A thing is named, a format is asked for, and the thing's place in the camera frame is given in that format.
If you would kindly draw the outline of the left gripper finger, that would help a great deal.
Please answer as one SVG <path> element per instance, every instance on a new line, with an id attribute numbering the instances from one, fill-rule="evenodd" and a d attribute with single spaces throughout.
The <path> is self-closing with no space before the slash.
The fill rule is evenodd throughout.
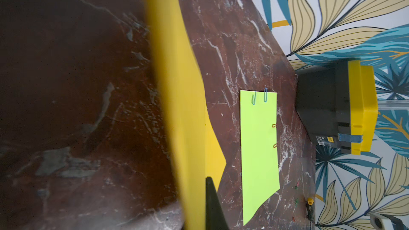
<path id="1" fill-rule="evenodd" d="M 229 230 L 211 177 L 206 178 L 206 230 Z"/>

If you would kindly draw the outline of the green paper sheet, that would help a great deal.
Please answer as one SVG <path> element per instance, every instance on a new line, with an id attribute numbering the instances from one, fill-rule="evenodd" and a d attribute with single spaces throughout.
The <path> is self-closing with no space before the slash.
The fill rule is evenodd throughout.
<path id="1" fill-rule="evenodd" d="M 243 224 L 250 222 L 258 209 L 280 189 L 277 124 L 277 94 L 257 92 L 256 104 L 252 105 L 254 91 L 240 91 L 240 134 L 242 169 L 242 215 Z"/>

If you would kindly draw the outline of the yellow paper sheet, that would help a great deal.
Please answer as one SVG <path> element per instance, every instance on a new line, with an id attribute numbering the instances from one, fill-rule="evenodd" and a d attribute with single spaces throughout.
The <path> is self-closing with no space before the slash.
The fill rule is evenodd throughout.
<path id="1" fill-rule="evenodd" d="M 226 160 L 210 123 L 179 0 L 146 0 L 145 7 L 183 227 L 206 230 L 206 178 L 213 179 L 217 191 Z"/>

